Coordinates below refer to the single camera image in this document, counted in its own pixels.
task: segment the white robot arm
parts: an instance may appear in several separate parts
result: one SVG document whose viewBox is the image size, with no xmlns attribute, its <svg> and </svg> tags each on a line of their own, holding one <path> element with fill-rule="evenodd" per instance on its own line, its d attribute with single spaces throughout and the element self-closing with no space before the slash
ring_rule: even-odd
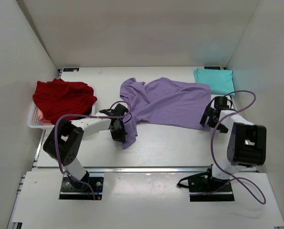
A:
<svg viewBox="0 0 284 229">
<path fill-rule="evenodd" d="M 118 104 L 114 109 L 102 110 L 96 116 L 110 116 L 111 118 L 84 118 L 80 120 L 68 121 L 62 119 L 58 125 L 57 138 L 58 149 L 62 167 L 67 174 L 71 175 L 71 184 L 77 190 L 82 190 L 83 184 L 77 181 L 88 183 L 89 173 L 80 164 L 77 154 L 83 137 L 94 133 L 110 130 L 114 141 L 124 143 L 126 140 L 126 130 L 123 123 L 123 117 L 128 112 L 127 108 Z M 43 149 L 52 158 L 58 160 L 55 148 L 55 127 L 43 144 Z"/>
<path fill-rule="evenodd" d="M 231 132 L 226 156 L 222 161 L 211 165 L 207 172 L 195 174 L 181 179 L 177 186 L 189 188 L 194 194 L 191 195 L 191 201 L 232 201 L 234 197 L 230 195 L 202 196 L 205 193 L 213 193 L 225 185 L 229 189 L 222 189 L 223 192 L 231 190 L 229 184 L 230 177 L 235 173 L 258 165 L 263 165 L 266 158 L 266 128 L 262 125 L 255 125 L 245 120 L 239 114 L 233 114 L 236 111 L 227 105 L 227 97 L 215 97 L 204 111 L 200 121 L 201 125 L 207 124 L 214 128 L 220 120 L 217 130 L 220 133 Z M 181 184 L 188 180 L 189 185 Z"/>
</svg>

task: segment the lavender shirt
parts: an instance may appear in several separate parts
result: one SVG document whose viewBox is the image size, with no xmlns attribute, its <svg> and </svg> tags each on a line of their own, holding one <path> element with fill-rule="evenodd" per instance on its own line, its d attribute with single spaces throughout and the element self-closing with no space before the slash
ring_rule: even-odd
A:
<svg viewBox="0 0 284 229">
<path fill-rule="evenodd" d="M 203 83 L 184 83 L 164 77 L 146 85 L 135 78 L 126 80 L 121 85 L 120 97 L 131 105 L 132 118 L 125 123 L 127 136 L 123 148 L 136 141 L 137 123 L 141 121 L 209 131 L 199 122 L 210 96 L 210 86 Z"/>
</svg>

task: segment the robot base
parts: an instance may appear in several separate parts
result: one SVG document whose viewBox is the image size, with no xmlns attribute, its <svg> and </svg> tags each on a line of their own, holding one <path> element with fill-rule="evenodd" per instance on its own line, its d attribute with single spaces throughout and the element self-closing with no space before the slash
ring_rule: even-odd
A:
<svg viewBox="0 0 284 229">
<path fill-rule="evenodd" d="M 217 185 L 213 185 L 212 183 L 209 187 L 208 181 L 208 178 L 205 177 L 193 177 L 188 179 L 190 202 L 217 202 L 235 200 L 231 184 L 227 184 L 219 191 L 210 195 L 193 195 L 204 192 L 213 192 L 221 187 L 221 183 L 217 183 Z"/>
<path fill-rule="evenodd" d="M 103 192 L 103 177 L 89 177 L 89 184 L 91 185 L 94 193 L 95 193 L 95 200 L 102 199 L 102 192 Z M 87 188 L 84 191 L 79 191 L 71 185 L 69 177 L 63 177 L 59 199 L 83 199 L 83 200 L 94 200 L 91 190 Z"/>
</svg>

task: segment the red cloth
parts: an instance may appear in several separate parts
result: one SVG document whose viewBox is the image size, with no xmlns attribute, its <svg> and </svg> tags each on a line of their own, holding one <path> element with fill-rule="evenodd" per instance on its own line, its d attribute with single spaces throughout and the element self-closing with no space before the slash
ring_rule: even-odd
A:
<svg viewBox="0 0 284 229">
<path fill-rule="evenodd" d="M 94 90 L 82 82 L 65 82 L 54 79 L 52 82 L 37 82 L 32 96 L 43 116 L 56 124 L 58 118 L 66 114 L 82 115 L 97 101 Z"/>
</svg>

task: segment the white back wall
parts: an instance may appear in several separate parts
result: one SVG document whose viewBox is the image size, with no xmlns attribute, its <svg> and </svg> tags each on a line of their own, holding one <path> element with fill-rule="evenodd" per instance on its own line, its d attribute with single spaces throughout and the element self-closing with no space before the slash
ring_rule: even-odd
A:
<svg viewBox="0 0 284 229">
<path fill-rule="evenodd" d="M 228 65 L 235 89 L 256 92 L 244 115 L 267 127 L 265 168 L 284 217 L 284 0 L 262 0 Z M 236 96 L 241 107 L 250 96 Z"/>
<path fill-rule="evenodd" d="M 7 227 L 40 132 L 27 126 L 37 80 L 57 70 L 14 0 L 0 0 L 0 229 Z"/>
<path fill-rule="evenodd" d="M 259 0 L 23 1 L 57 68 L 225 67 L 259 3 Z"/>
</svg>

